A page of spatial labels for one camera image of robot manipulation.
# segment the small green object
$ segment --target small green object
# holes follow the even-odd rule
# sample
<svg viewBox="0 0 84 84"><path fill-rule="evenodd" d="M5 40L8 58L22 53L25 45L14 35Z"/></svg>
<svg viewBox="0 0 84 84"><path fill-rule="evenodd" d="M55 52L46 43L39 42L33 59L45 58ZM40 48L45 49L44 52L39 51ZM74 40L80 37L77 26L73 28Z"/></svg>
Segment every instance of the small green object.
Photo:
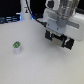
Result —
<svg viewBox="0 0 84 84"><path fill-rule="evenodd" d="M18 48L19 46L20 46L20 42L15 42L13 45L14 48Z"/></svg>

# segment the screw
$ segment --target screw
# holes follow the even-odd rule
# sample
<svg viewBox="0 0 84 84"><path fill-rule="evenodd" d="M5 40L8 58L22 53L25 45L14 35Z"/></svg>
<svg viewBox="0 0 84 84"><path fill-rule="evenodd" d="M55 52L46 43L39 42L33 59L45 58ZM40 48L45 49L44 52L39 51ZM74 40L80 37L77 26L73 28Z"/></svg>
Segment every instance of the screw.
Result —
<svg viewBox="0 0 84 84"><path fill-rule="evenodd" d="M57 30L59 30L59 28L57 28Z"/></svg>

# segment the white table surface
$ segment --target white table surface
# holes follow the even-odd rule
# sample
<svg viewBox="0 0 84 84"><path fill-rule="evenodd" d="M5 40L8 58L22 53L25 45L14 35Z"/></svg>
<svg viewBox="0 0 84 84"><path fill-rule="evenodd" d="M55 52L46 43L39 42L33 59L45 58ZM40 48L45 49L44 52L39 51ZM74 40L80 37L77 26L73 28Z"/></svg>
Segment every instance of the white table surface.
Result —
<svg viewBox="0 0 84 84"><path fill-rule="evenodd" d="M35 21L0 24L0 84L84 84L84 41L68 50L45 39Z"/></svg>

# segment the cable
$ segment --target cable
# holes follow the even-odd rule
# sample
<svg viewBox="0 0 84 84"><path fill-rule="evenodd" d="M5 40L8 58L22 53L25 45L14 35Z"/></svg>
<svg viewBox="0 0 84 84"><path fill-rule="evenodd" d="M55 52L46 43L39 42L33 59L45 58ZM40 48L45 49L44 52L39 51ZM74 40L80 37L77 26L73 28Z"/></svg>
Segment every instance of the cable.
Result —
<svg viewBox="0 0 84 84"><path fill-rule="evenodd" d="M27 8L28 8L29 13L31 14L31 16L32 16L37 22L39 22L40 24L42 24L43 26L45 26L46 24L45 24L44 22L41 22L41 21L37 20L37 18L32 14L32 12L31 12L31 10L30 10L30 8L29 8L29 6L28 6L28 1L27 1L27 0L25 0L25 1L26 1Z"/></svg>

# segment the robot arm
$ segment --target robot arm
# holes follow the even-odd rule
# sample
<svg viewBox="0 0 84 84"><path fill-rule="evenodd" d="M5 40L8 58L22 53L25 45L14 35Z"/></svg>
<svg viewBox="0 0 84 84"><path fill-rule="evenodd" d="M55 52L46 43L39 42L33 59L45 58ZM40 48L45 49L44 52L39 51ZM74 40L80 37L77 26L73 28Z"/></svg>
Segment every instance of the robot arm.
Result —
<svg viewBox="0 0 84 84"><path fill-rule="evenodd" d="M84 15L75 12L78 3L79 0L46 1L43 21L47 23L47 39L69 49L72 48L74 40L83 40Z"/></svg>

